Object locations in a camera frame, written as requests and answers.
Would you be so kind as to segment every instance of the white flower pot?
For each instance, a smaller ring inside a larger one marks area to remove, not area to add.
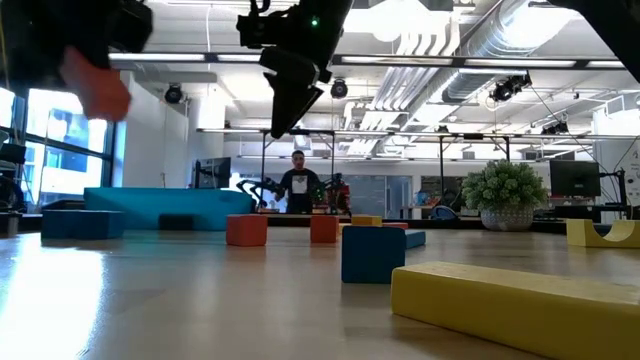
[[[526,231],[533,223],[533,208],[503,208],[483,210],[482,225],[493,231]]]

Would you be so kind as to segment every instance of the potted plant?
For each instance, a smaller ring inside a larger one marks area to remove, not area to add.
[[[462,184],[467,207],[480,211],[489,230],[524,231],[533,222],[536,205],[545,202],[542,178],[524,163],[491,161],[481,172],[469,173]]]

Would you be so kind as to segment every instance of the orange foam block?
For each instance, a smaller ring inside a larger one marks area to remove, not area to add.
[[[383,223],[382,226],[384,226],[384,227],[397,227],[397,228],[404,229],[404,230],[407,230],[409,228],[409,224],[407,224],[407,223]]]
[[[267,243],[267,217],[262,215],[227,216],[227,245],[264,246]]]
[[[311,217],[311,242],[335,243],[338,241],[340,218],[337,216],[314,215]]]

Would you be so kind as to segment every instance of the man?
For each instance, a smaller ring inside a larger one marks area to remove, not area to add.
[[[311,202],[311,190],[320,182],[318,175],[304,167],[304,153],[296,150],[291,154],[293,169],[284,173],[280,185],[289,193],[287,203],[288,214],[311,214],[313,203]]]

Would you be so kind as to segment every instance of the blue foam block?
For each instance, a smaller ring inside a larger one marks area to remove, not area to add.
[[[427,234],[424,231],[405,230],[405,235],[407,236],[407,249],[427,243]]]
[[[113,239],[122,237],[124,224],[119,211],[49,210],[42,213],[42,238]]]
[[[157,230],[162,214],[192,215],[193,229],[224,231],[227,216],[249,214],[251,196],[215,189],[87,188],[88,210],[122,211],[127,229]]]
[[[404,266],[406,235],[392,227],[347,226],[342,234],[342,282],[390,284]]]

